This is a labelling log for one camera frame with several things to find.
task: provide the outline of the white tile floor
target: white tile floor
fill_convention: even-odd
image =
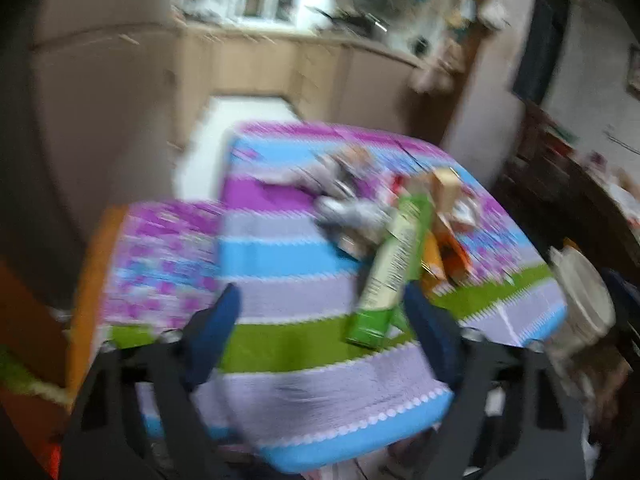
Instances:
[[[220,193],[231,127],[242,121],[299,121],[286,101],[212,97],[191,142],[179,156],[174,192],[181,200],[215,200]]]

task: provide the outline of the striped tablecloth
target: striped tablecloth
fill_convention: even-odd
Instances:
[[[436,304],[462,325],[521,345],[546,337],[566,308],[524,234],[440,149],[346,126],[239,126],[220,203],[132,207],[105,290],[103,327],[179,327],[224,283],[238,284],[241,319],[220,372],[194,400],[212,434],[238,432],[288,472],[415,434],[440,420],[452,397],[409,334],[396,334],[379,351],[344,342],[358,263],[324,238],[314,222],[312,197],[255,178],[351,142],[367,146],[381,166],[394,171],[412,173],[416,161],[425,168],[452,166],[478,194],[481,229],[461,237],[472,256],[472,276],[463,286],[437,291]],[[147,425],[158,430],[152,394],[146,388],[140,394]]]

